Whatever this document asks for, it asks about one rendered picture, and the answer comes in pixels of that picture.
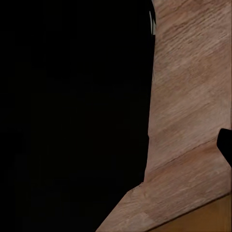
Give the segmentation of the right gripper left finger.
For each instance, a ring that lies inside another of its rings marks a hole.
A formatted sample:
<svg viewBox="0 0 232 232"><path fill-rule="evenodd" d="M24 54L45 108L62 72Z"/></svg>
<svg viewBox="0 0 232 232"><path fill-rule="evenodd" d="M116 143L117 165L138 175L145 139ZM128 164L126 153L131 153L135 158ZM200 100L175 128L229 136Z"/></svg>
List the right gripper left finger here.
<svg viewBox="0 0 232 232"><path fill-rule="evenodd" d="M0 187L25 147L21 129L0 134Z"/></svg>

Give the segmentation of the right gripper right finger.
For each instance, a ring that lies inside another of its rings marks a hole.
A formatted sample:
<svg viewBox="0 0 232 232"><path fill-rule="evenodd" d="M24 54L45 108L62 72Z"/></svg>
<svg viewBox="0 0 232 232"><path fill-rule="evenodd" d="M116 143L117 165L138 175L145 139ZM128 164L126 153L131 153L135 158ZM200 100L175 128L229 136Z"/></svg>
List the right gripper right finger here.
<svg viewBox="0 0 232 232"><path fill-rule="evenodd" d="M222 128L217 138L217 147L232 167L232 130Z"/></svg>

